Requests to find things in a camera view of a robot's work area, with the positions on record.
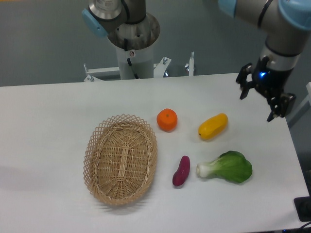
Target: yellow vegetable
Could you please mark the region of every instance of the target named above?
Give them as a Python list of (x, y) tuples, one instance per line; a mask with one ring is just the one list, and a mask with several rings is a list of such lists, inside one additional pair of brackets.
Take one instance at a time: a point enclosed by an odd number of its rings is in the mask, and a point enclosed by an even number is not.
[(228, 117), (224, 113), (220, 113), (208, 119), (200, 125), (198, 133), (204, 140), (211, 139), (220, 134), (228, 124)]

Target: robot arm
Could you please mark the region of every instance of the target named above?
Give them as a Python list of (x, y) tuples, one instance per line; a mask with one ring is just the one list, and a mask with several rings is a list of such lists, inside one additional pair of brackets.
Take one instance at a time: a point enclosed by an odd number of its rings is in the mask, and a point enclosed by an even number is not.
[(138, 24), (146, 17), (145, 0), (89, 0), (82, 12), (93, 33), (105, 37), (120, 25)]
[(240, 99), (255, 88), (271, 108), (267, 121), (285, 117), (292, 109), (295, 95), (284, 93), (284, 85), (294, 69), (311, 31), (309, 0), (219, 0), (219, 7), (240, 18), (268, 36), (257, 64), (242, 67), (236, 82), (241, 86)]

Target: orange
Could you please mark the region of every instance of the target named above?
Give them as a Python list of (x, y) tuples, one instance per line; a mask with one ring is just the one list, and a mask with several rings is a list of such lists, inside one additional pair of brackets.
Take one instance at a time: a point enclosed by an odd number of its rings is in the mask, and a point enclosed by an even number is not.
[(177, 125), (177, 114), (172, 109), (163, 109), (156, 117), (157, 124), (164, 131), (172, 131)]

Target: black cable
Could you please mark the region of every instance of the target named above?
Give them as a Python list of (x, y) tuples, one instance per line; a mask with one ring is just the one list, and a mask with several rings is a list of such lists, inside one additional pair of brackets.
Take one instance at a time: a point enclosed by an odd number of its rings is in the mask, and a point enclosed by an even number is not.
[(258, 28), (261, 28), (261, 23), (262, 23), (262, 20), (263, 20), (263, 17), (264, 17), (264, 14), (266, 13), (266, 11), (268, 10), (268, 7), (270, 6), (270, 4), (272, 3), (273, 0), (267, 0), (266, 1), (266, 4), (264, 5), (260, 15), (259, 15), (259, 18), (258, 18), (258, 23), (257, 23), (257, 27)]
[(306, 226), (309, 226), (311, 224), (311, 222), (306, 223), (305, 225), (302, 225), (299, 229), (303, 230)]

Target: metal bracket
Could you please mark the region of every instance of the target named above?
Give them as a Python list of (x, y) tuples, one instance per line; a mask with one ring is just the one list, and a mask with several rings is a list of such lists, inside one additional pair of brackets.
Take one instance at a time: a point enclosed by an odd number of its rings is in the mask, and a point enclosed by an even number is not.
[[(158, 64), (154, 64), (154, 78), (163, 78), (166, 72), (167, 67), (169, 66), (172, 60), (167, 57), (163, 57), (163, 59)], [(110, 68), (100, 68), (100, 69), (88, 69), (86, 64), (84, 65), (86, 78), (84, 82), (95, 82), (95, 81), (104, 81), (105, 76), (113, 76), (113, 75), (120, 75), (119, 67), (110, 67)], [(98, 79), (95, 76), (104, 77), (104, 79)]]
[(307, 84), (308, 95), (302, 102), (287, 116), (288, 128), (291, 128), (311, 108), (311, 83)]

